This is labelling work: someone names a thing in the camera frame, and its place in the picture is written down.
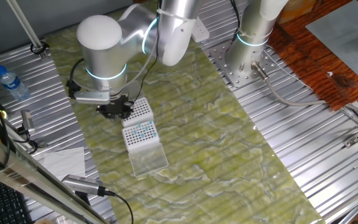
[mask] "green marbled mat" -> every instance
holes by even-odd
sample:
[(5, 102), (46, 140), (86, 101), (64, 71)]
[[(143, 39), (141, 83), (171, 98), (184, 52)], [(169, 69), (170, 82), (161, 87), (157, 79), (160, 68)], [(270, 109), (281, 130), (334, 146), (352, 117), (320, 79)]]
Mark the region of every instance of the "green marbled mat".
[[(81, 58), (75, 31), (47, 37), (63, 83)], [(146, 58), (133, 58), (129, 71)], [(75, 76), (89, 82), (85, 72)], [(144, 93), (170, 165), (142, 180), (134, 177), (121, 123), (95, 105), (71, 102), (101, 180), (128, 200), (135, 223), (323, 223), (196, 43), (178, 65), (157, 63)], [(118, 222), (130, 223), (126, 205), (110, 200)]]

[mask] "gray hose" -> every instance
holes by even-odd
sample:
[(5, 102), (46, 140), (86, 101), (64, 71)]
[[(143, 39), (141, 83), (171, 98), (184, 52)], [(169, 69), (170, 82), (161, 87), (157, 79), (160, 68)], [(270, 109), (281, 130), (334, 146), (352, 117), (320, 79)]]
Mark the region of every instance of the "gray hose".
[(270, 83), (269, 79), (265, 80), (266, 85), (270, 88), (270, 91), (276, 96), (278, 100), (280, 100), (282, 103), (285, 103), (286, 105), (290, 106), (309, 106), (309, 105), (320, 105), (326, 103), (324, 100), (318, 100), (318, 101), (312, 101), (312, 102), (304, 102), (304, 103), (297, 103), (297, 102), (291, 102), (284, 98), (282, 98), (273, 88), (272, 84)]
[[(269, 79), (265, 80), (266, 85), (270, 88), (270, 91), (273, 93), (273, 95), (276, 96), (278, 100), (280, 100), (282, 103), (290, 106), (310, 106), (310, 105), (321, 105), (325, 104), (326, 102), (324, 100), (318, 100), (318, 101), (312, 101), (312, 102), (304, 102), (304, 103), (297, 103), (297, 102), (291, 102), (284, 98), (282, 98), (273, 88), (272, 84), (270, 83)], [(353, 105), (345, 105), (346, 108), (352, 109), (358, 113), (358, 108)]]

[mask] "water bottle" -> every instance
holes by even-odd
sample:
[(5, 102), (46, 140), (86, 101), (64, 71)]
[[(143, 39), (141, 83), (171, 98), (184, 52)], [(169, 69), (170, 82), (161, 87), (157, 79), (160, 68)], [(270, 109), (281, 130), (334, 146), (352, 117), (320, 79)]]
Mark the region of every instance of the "water bottle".
[(9, 90), (12, 96), (17, 100), (26, 100), (29, 98), (29, 89), (24, 86), (16, 73), (6, 70), (2, 65), (0, 65), (0, 84)]

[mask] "metal bar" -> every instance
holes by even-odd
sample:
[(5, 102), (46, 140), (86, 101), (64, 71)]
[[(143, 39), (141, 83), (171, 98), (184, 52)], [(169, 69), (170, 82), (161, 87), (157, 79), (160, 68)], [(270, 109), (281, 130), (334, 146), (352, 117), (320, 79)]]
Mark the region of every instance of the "metal bar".
[(338, 224), (347, 224), (349, 223), (356, 215), (358, 214), (358, 206), (354, 208), (349, 214), (345, 216)]
[(352, 121), (354, 121), (356, 124), (358, 124), (358, 118), (356, 116), (353, 116), (350, 112), (348, 112), (347, 108), (343, 107), (339, 109), (344, 115), (346, 115), (348, 118), (350, 118)]
[[(3, 163), (5, 160), (5, 150), (6, 147), (0, 143), (0, 163)], [(31, 186), (35, 186), (53, 197), (55, 206), (51, 206), (50, 203), (42, 199), (40, 202), (46, 202), (45, 205), (51, 209), (58, 209), (62, 212), (62, 215), (72, 217), (73, 212), (75, 212), (82, 215), (91, 223), (106, 223), (105, 220), (89, 205), (82, 201), (78, 196), (74, 195), (66, 186), (53, 177), (47, 170), (45, 170), (45, 168), (43, 168), (21, 148), (17, 148), (15, 154), (10, 153), (7, 167), (7, 169), (0, 171), (0, 181), (4, 184), (11, 186), (13, 189), (17, 189), (23, 194), (27, 194), (29, 197), (34, 196), (34, 194), (37, 193), (34, 192), (34, 188), (32, 189), (34, 192), (32, 194), (27, 190), (23, 190), (23, 187), (29, 188)], [(80, 221), (80, 223), (86, 223), (83, 220), (81, 221), (80, 218), (76, 218), (76, 220)]]
[(323, 215), (323, 219), (325, 219), (328, 223), (331, 223), (332, 220), (332, 216), (335, 213), (344, 213), (348, 210), (348, 208), (346, 208), (347, 205), (351, 204), (351, 202), (355, 202), (358, 199), (358, 190), (356, 190), (353, 194), (353, 196), (345, 201), (344, 203), (340, 204), (338, 207), (334, 208), (333, 210), (331, 210), (330, 212), (328, 212), (327, 214)]
[(23, 29), (29, 36), (31, 42), (34, 44), (35, 47), (38, 49), (42, 48), (42, 44), (40, 39), (38, 39), (37, 34), (35, 34), (34, 30), (32, 29), (29, 21), (25, 17), (22, 9), (16, 2), (16, 0), (6, 0), (9, 6), (11, 7), (13, 13), (16, 15), (17, 19), (19, 20), (20, 24), (22, 24)]
[[(48, 148), (40, 148), (31, 156), (42, 163), (44, 155), (47, 153), (57, 150), (73, 149), (75, 147), (84, 147), (86, 177), (98, 179), (99, 173), (96, 169), (96, 165), (85, 143), (80, 126), (76, 122), (77, 120), (67, 95), (63, 91), (64, 87), (58, 76), (53, 60), (51, 57), (45, 60), (38, 58), (37, 55), (33, 55), (28, 51), (29, 47), (30, 44), (0, 55), (0, 62), (3, 61), (4, 65), (9, 63), (10, 66), (15, 68), (19, 73), (22, 71), (31, 71), (28, 73), (28, 76), (25, 76), (26, 78), (24, 78), (23, 81), (30, 86), (30, 90), (31, 88), (37, 89), (33, 97), (25, 101), (24, 104), (20, 103), (20, 105), (17, 105), (18, 103), (14, 101), (11, 96), (5, 95), (0, 91), (0, 103), (6, 107), (9, 122), (18, 128), (22, 122), (20, 110), (30, 110), (38, 132), (32, 136), (32, 140), (38, 143), (45, 141), (48, 145)], [(133, 92), (135, 96), (131, 95), (132, 92), (129, 94), (130, 99), (136, 98), (136, 94), (140, 89), (139, 84), (137, 82), (134, 83), (137, 86), (137, 91), (134, 90), (136, 93)], [(43, 218), (54, 220), (57, 217), (62, 217), (57, 212), (51, 212), (47, 206), (44, 206), (40, 202), (36, 202), (27, 196), (25, 197), (33, 221), (37, 222)], [(115, 214), (108, 198), (94, 196), (89, 197), (89, 201), (92, 204), (92, 208), (105, 220), (112, 220), (111, 223), (114, 223)]]

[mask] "metal mounting plate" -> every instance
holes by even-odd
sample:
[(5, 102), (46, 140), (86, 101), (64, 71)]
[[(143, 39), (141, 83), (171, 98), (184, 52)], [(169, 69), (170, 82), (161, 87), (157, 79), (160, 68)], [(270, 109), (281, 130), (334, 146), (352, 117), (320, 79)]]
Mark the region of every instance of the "metal mounting plate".
[(351, 137), (350, 139), (348, 139), (348, 140), (346, 140), (346, 141), (344, 142), (344, 144), (345, 144), (345, 146), (346, 146), (347, 148), (353, 146), (353, 145), (356, 144), (356, 143), (358, 143), (358, 138), (357, 138), (357, 136), (353, 136), (353, 137)]
[[(231, 70), (229, 67), (227, 67), (225, 54), (230, 44), (231, 41), (227, 41), (209, 50), (210, 56), (212, 56), (215, 59), (216, 66), (226, 74), (226, 76), (230, 79), (231, 83), (236, 87), (244, 86), (250, 82), (253, 82), (256, 79), (259, 79), (260, 77), (258, 76), (258, 74), (256, 74), (256, 72), (245, 73), (245, 72), (240, 72), (239, 70)], [(263, 52), (262, 55), (263, 55), (262, 61), (259, 63), (259, 65), (266, 72), (266, 74), (269, 75), (270, 73), (275, 71), (278, 67), (267, 56), (265, 52)]]

